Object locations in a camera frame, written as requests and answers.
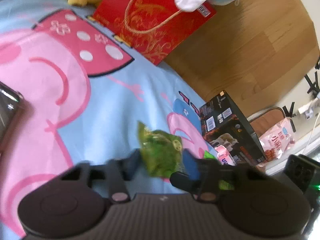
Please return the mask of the Peppa Pig bed sheet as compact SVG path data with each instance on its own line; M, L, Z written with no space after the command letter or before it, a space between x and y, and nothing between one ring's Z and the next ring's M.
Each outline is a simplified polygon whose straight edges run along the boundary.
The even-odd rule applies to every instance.
M1 0L1 81L24 103L1 154L1 239L24 236L17 208L30 191L79 162L127 158L139 122L180 136L199 158L216 154L196 115L204 101L92 13L67 0Z

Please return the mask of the smartphone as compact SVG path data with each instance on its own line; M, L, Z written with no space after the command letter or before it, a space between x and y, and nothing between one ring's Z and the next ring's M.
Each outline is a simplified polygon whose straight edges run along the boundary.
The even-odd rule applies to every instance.
M4 145L10 130L14 126L19 110L23 105L23 96L1 82L1 146Z

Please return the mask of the green snack packet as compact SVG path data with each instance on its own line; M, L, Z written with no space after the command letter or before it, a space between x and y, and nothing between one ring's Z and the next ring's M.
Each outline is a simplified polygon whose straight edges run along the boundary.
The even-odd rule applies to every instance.
M140 155L149 176L169 179L173 173L184 170L179 136L152 131L142 122L138 122L137 133Z

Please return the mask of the black printed storage box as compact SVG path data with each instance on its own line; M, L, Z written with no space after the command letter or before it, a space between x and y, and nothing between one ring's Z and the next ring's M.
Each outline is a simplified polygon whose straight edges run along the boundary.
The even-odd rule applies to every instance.
M200 107L202 136L213 148L223 146L236 164L257 166L266 157L253 127L226 91Z

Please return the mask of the white power strip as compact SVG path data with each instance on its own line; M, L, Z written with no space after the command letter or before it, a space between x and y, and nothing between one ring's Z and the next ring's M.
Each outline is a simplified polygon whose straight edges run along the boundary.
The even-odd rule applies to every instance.
M303 116L306 120L311 119L315 114L315 108L319 105L319 99L315 98L308 102L306 105L298 109L299 115Z

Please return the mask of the red gift bag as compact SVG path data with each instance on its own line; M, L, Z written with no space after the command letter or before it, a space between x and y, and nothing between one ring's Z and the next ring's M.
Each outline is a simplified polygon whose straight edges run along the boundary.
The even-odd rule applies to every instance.
M183 12L174 0L102 0L93 18L153 64L216 14L207 2Z

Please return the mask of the wooden headboard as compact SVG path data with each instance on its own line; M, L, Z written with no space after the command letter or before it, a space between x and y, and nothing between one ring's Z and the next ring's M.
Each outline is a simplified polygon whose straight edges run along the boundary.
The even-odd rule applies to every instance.
M319 47L301 0L240 0L165 59L203 100L222 90L249 116L275 105L315 65Z

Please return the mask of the pink snack bag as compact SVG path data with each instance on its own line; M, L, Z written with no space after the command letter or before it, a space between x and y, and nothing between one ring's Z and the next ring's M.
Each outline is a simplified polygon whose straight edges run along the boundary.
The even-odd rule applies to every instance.
M290 118L284 118L259 137L266 162L279 159L286 150L295 144L294 131Z

